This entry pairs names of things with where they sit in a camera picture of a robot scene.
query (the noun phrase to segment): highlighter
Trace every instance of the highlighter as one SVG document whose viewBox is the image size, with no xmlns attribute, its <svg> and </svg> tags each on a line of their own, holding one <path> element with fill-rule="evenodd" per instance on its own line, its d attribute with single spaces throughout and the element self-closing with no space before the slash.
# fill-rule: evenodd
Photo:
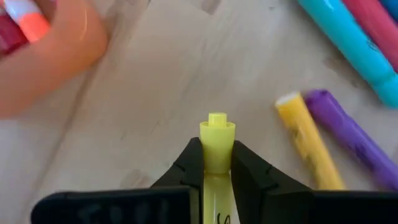
<svg viewBox="0 0 398 224">
<path fill-rule="evenodd" d="M 383 6 L 396 22 L 398 22 L 398 1 L 397 0 L 381 0 Z"/>
<path fill-rule="evenodd" d="M 231 168 L 235 124 L 227 122 L 227 114 L 210 113 L 200 123 L 205 177 L 203 182 L 203 223 L 231 223 L 233 203 Z"/>
<path fill-rule="evenodd" d="M 4 0 L 4 8 L 31 43 L 43 38 L 50 30 L 49 22 L 32 0 Z"/>
<path fill-rule="evenodd" d="M 398 71 L 398 27 L 379 0 L 343 0 L 355 21 Z"/>
<path fill-rule="evenodd" d="M 9 55 L 28 43 L 18 25 L 0 7 L 0 52 Z"/>
<path fill-rule="evenodd" d="M 313 172 L 320 190 L 344 190 L 346 187 L 323 143 L 300 93 L 279 98 L 275 107 L 290 131 L 301 158 Z"/>
<path fill-rule="evenodd" d="M 348 116 L 333 95 L 312 90 L 305 102 L 314 120 L 325 127 L 372 174 L 385 189 L 398 191 L 398 167 L 386 153 Z"/>
<path fill-rule="evenodd" d="M 340 0 L 298 0 L 387 106 L 398 108 L 398 76 Z"/>
</svg>

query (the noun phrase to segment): wooden table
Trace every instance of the wooden table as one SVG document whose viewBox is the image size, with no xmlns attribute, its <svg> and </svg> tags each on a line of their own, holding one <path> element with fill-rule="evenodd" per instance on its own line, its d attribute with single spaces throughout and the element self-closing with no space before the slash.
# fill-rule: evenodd
<svg viewBox="0 0 398 224">
<path fill-rule="evenodd" d="M 384 108 L 293 0 L 94 0 L 111 36 L 85 74 L 0 121 L 0 223 L 27 223 L 59 190 L 148 187 L 198 136 L 211 111 L 236 138 L 314 187 L 273 107 L 327 88 L 398 161 L 398 112 Z M 370 176 L 322 133 L 347 186 Z M 236 214 L 234 222 L 238 223 Z"/>
</svg>

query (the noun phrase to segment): highlighter cap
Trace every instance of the highlighter cap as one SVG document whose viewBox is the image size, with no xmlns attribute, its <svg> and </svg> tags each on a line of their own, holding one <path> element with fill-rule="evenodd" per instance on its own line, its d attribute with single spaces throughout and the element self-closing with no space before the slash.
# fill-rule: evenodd
<svg viewBox="0 0 398 224">
<path fill-rule="evenodd" d="M 0 8 L 0 52 L 9 55 L 27 42 L 18 25 Z"/>
<path fill-rule="evenodd" d="M 28 14 L 19 21 L 19 27 L 32 43 L 42 39 L 50 30 L 50 24 L 41 14 Z"/>
<path fill-rule="evenodd" d="M 200 141 L 203 146 L 205 171 L 225 174 L 231 168 L 235 124 L 225 113 L 210 113 L 208 121 L 200 123 Z"/>
<path fill-rule="evenodd" d="M 398 75 L 395 74 L 387 81 L 373 85 L 373 90 L 379 99 L 390 108 L 398 108 Z"/>
<path fill-rule="evenodd" d="M 32 0 L 4 0 L 4 8 L 16 23 L 27 14 L 41 14 L 41 10 Z"/>
</svg>

